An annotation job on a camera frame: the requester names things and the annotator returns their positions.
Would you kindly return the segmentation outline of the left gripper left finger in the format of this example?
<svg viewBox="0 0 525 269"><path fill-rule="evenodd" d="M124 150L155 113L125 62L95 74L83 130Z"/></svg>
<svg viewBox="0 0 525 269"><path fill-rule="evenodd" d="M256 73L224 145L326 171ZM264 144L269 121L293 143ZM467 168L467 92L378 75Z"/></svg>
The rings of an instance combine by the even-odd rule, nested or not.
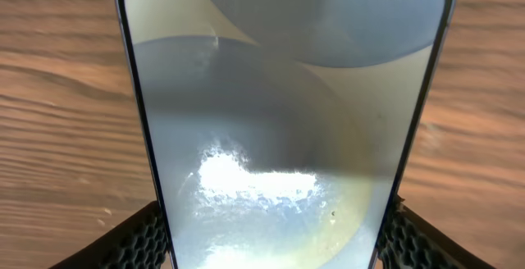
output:
<svg viewBox="0 0 525 269"><path fill-rule="evenodd" d="M153 201L51 269L160 269L167 246L162 212Z"/></svg>

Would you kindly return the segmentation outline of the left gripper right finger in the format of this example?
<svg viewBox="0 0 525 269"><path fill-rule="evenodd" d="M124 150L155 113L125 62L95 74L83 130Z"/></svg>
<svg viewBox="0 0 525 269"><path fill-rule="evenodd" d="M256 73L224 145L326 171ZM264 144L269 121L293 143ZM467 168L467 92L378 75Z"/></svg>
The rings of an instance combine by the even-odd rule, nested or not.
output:
<svg viewBox="0 0 525 269"><path fill-rule="evenodd" d="M385 269L495 269L405 206L399 196L387 209L376 251Z"/></svg>

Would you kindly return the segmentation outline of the Samsung Galaxy smartphone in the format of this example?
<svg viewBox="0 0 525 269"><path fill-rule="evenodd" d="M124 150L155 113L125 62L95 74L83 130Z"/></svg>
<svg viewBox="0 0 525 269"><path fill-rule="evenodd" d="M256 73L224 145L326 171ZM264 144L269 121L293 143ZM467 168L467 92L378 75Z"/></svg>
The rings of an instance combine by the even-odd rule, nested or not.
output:
<svg viewBox="0 0 525 269"><path fill-rule="evenodd" d="M116 0L171 264L371 268L455 0Z"/></svg>

